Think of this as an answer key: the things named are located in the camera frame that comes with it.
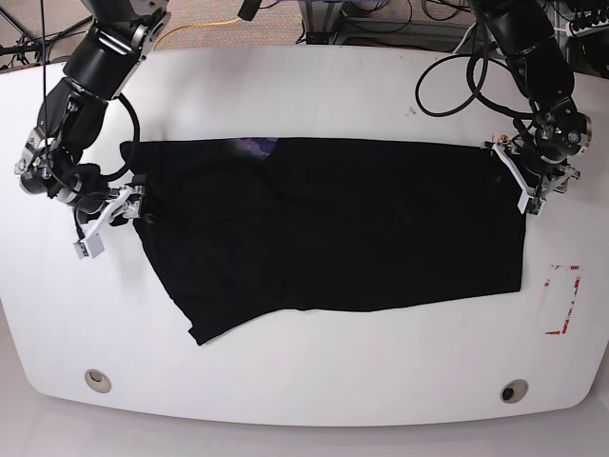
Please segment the black T-shirt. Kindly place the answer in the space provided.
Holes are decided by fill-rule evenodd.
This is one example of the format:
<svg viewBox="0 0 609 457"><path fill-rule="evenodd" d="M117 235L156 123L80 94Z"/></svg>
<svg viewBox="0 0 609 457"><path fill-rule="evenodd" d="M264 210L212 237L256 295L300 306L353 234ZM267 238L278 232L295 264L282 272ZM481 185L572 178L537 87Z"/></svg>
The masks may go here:
<svg viewBox="0 0 609 457"><path fill-rule="evenodd" d="M283 309L371 312L517 292L525 216L477 147L322 138L123 143L133 226L203 345Z"/></svg>

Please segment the white power strip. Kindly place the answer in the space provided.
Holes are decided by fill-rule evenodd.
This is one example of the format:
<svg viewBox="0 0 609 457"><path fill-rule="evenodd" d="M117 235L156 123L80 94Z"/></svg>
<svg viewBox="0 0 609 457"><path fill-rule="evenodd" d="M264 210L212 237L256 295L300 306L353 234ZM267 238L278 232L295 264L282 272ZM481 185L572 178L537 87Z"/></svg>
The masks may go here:
<svg viewBox="0 0 609 457"><path fill-rule="evenodd" d="M608 30L608 9L583 10L574 15L568 22L566 34L583 37L596 32Z"/></svg>

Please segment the red tape rectangle marking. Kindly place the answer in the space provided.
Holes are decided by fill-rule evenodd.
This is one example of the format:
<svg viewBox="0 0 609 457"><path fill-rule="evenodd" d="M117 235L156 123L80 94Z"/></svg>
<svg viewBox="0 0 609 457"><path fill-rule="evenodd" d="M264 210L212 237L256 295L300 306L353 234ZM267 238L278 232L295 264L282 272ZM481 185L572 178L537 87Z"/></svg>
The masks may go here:
<svg viewBox="0 0 609 457"><path fill-rule="evenodd" d="M581 267L552 265L543 284L539 324L545 335L565 334L579 291Z"/></svg>

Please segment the black tripod legs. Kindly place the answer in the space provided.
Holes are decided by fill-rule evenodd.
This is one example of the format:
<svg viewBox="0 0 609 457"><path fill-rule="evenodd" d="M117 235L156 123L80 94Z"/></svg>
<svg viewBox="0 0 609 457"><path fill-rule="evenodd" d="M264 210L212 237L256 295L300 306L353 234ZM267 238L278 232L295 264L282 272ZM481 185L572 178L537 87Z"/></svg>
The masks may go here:
<svg viewBox="0 0 609 457"><path fill-rule="evenodd" d="M45 33L39 37L23 27L4 8L1 9L1 21L19 34L13 45L1 46L1 57L9 59L7 63L1 64L1 71L4 72L16 70L17 64L21 67L31 67L37 66L42 60L48 63L52 48L61 41L85 33L85 27L92 23L93 17L90 15L66 29Z"/></svg>

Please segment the aluminium frame post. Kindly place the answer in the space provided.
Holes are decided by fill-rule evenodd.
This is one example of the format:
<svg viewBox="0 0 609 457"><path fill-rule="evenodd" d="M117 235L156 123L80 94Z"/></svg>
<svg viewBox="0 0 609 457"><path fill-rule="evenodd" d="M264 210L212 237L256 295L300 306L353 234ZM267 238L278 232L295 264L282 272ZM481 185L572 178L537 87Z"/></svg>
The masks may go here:
<svg viewBox="0 0 609 457"><path fill-rule="evenodd" d="M298 1L308 45L333 45L338 36L337 21L344 1Z"/></svg>

